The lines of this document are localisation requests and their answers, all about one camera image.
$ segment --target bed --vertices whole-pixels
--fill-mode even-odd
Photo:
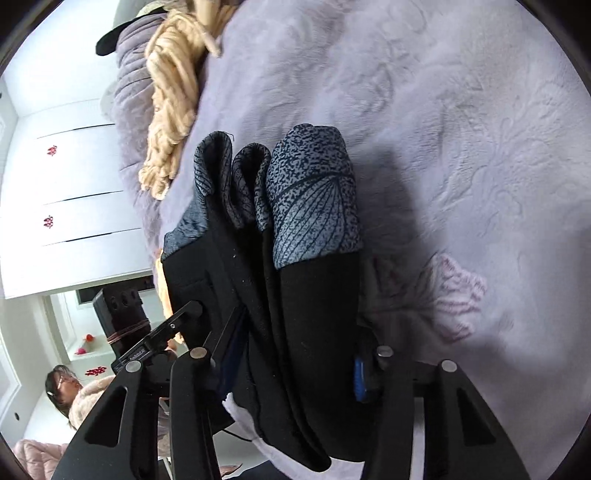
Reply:
[[[113,110],[149,251],[192,198],[207,134],[272,149],[296,124],[336,126],[365,243],[360,316],[417,359],[457,361],[547,479],[591,410],[591,99],[551,34],[514,0],[246,0],[158,202],[137,181],[157,17],[119,38]]]

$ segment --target black cable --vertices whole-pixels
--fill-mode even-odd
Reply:
[[[223,429],[222,431],[223,431],[223,432],[226,432],[228,435],[232,435],[233,437],[236,437],[236,438],[237,438],[237,439],[239,439],[239,440],[243,440],[244,442],[252,442],[252,440],[249,440],[249,439],[242,438],[240,435],[236,435],[235,433],[229,432],[229,431],[228,431],[228,430],[226,430],[226,429]]]

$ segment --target white cabinet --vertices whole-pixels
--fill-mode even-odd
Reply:
[[[71,130],[57,133],[31,118],[17,125],[0,205],[7,298],[72,290],[152,268],[141,221],[118,176],[115,127],[89,126],[91,121],[81,115],[69,123]],[[40,132],[46,134],[35,136]]]

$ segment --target red decoration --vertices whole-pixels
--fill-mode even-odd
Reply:
[[[90,370],[87,370],[85,375],[87,377],[98,377],[99,375],[102,375],[106,371],[107,371],[107,367],[96,367],[96,368],[91,368]]]

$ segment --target pink puffer jacket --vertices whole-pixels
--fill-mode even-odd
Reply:
[[[12,451],[33,480],[51,480],[67,443],[54,445],[35,440],[19,440]]]

